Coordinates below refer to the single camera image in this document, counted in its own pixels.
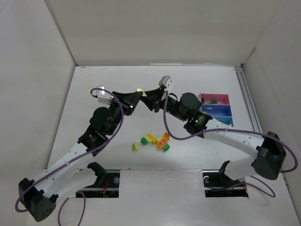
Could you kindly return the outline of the lime lego brick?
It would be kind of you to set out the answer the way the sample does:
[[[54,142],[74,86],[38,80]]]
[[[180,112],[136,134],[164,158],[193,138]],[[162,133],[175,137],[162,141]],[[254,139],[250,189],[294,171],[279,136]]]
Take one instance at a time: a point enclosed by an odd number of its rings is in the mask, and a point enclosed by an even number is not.
[[[147,97],[147,94],[141,88],[137,88],[135,92],[142,92],[142,96]]]
[[[132,151],[135,152],[135,151],[138,151],[139,150],[139,144],[138,143],[134,143],[132,144]]]

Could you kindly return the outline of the orange lego brick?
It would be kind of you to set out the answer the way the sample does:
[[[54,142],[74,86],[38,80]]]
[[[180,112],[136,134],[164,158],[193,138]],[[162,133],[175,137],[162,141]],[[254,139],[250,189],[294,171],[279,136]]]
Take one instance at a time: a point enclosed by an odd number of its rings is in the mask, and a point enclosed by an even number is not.
[[[169,135],[169,133],[165,133],[165,134],[164,134],[164,139],[167,139],[167,140],[169,140],[169,139],[170,139],[170,135]]]

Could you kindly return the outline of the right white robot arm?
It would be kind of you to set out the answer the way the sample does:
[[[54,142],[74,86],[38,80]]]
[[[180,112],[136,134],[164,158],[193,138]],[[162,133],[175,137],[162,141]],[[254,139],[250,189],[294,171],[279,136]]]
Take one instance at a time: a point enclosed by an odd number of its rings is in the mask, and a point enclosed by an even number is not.
[[[184,128],[191,135],[223,143],[247,154],[247,158],[238,161],[225,161],[219,169],[219,173],[231,180],[253,175],[269,180],[278,178],[286,151],[277,134],[243,131],[224,124],[201,112],[202,103],[192,93],[184,93],[176,100],[166,96],[165,88],[158,88],[144,92],[141,100],[152,111],[162,109],[184,121]]]

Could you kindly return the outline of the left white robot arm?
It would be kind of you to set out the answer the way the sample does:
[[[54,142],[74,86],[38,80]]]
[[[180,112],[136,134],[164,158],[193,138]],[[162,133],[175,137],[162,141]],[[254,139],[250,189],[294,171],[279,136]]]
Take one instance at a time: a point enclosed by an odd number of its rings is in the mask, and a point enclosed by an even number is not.
[[[101,183],[106,170],[94,158],[119,132],[125,116],[130,116],[139,101],[147,97],[142,91],[112,92],[108,106],[97,108],[89,126],[77,143],[56,163],[33,179],[24,178],[18,184],[18,205],[24,206],[36,222],[49,217],[57,204],[79,192],[85,186]]]

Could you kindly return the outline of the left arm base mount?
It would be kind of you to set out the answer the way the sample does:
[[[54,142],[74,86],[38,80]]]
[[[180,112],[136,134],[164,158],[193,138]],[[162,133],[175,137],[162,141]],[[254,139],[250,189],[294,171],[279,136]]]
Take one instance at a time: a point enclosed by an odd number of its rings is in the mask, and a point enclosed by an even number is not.
[[[87,166],[96,177],[94,183],[80,191],[86,198],[118,198],[120,185],[120,170],[104,169],[99,163],[93,162]]]

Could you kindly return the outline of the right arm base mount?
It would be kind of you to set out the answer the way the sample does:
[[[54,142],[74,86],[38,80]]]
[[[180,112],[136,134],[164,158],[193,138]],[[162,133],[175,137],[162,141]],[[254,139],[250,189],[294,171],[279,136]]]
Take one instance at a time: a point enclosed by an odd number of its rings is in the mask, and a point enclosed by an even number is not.
[[[222,164],[220,169],[206,169],[202,171],[204,192],[206,198],[219,197],[248,197],[245,179],[232,180],[224,174],[230,161]]]

